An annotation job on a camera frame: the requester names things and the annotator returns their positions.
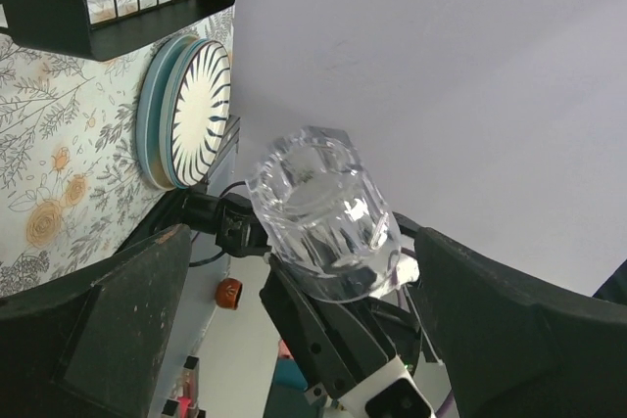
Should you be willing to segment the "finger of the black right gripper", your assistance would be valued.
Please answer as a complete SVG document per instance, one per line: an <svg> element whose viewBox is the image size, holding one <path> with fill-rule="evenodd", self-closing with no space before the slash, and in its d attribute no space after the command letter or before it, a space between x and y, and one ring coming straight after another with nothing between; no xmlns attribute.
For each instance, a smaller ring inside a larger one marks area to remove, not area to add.
<svg viewBox="0 0 627 418"><path fill-rule="evenodd" d="M364 301L306 295L275 255L260 298L310 388L338 399L387 363L387 337Z"/></svg>

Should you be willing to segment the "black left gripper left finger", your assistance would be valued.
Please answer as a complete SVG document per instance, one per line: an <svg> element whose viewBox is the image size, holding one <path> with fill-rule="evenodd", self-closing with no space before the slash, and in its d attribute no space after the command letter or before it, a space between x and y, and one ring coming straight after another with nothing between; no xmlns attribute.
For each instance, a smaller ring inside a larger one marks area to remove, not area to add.
<svg viewBox="0 0 627 418"><path fill-rule="evenodd" d="M2 299L2 416L147 416L190 255L177 224Z"/></svg>

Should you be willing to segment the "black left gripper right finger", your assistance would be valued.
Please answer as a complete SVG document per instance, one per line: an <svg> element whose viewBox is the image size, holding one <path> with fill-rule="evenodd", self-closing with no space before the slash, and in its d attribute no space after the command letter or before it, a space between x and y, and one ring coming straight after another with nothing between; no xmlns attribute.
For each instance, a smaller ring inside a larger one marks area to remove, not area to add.
<svg viewBox="0 0 627 418"><path fill-rule="evenodd" d="M414 238L415 302L462 417L623 417L626 308L489 259L432 228Z"/></svg>

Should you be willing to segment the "clear faceted glass tumbler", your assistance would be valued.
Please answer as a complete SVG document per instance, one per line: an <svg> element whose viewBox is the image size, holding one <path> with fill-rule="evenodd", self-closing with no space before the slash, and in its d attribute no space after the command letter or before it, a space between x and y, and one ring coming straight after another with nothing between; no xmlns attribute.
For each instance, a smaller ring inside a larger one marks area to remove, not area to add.
<svg viewBox="0 0 627 418"><path fill-rule="evenodd" d="M353 302L400 287L401 230L346 131L275 139L246 186L274 254L310 297Z"/></svg>

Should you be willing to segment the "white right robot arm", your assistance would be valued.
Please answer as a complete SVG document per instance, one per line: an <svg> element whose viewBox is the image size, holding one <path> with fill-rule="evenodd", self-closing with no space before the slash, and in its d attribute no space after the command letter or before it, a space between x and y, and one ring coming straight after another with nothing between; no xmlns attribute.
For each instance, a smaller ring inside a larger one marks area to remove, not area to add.
<svg viewBox="0 0 627 418"><path fill-rule="evenodd" d="M337 400L354 417L435 415L375 318L372 298L318 301L305 294L276 255L268 264L260 298L308 392Z"/></svg>

